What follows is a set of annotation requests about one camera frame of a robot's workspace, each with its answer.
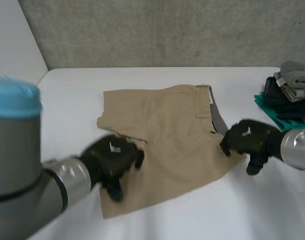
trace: green fabric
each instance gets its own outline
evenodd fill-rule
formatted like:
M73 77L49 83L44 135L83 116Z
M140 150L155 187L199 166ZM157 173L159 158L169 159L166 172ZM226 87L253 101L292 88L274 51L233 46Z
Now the green fabric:
M280 130L305 129L305 123L301 120L283 120L277 118L277 113L271 107L264 104L264 92L254 96L255 103L277 124Z

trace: khaki shorts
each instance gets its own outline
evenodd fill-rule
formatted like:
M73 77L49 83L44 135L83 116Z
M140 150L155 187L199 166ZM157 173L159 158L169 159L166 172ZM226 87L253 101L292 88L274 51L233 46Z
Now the khaki shorts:
M213 127L210 86L104 92L99 128L136 140L144 150L140 170L120 180L124 200L100 191L102 214L111 218L176 198L223 177L245 158L226 157Z

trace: white table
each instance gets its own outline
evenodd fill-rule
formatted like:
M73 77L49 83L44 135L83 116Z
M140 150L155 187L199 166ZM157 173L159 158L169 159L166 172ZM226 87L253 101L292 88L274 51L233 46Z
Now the white table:
M275 67L79 68L41 81L42 160L78 154L106 132L96 126L103 91L208 84L230 127L243 118L274 124L254 102ZM305 172L271 159L257 176L237 165L176 199L103 220L98 189L32 239L305 240Z

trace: gray towel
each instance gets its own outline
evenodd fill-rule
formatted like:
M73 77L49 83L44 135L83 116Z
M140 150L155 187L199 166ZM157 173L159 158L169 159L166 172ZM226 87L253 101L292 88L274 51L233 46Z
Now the gray towel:
M291 102L305 98L305 62L286 61L281 64L280 73L284 83L278 85L287 98Z
M304 99L303 96L305 93L303 88L293 88L289 86L280 72L275 72L273 76L276 79L277 85L280 87L281 91L288 98L289 101L294 103Z
M305 89L305 62L286 61L281 64L280 73L290 87Z

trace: concrete wall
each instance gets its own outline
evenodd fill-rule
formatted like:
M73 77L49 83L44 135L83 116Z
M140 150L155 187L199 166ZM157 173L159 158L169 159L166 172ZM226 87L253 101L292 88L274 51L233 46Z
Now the concrete wall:
M0 75L37 84L47 72L17 0L0 0Z
M305 0L19 0L49 69L305 60Z

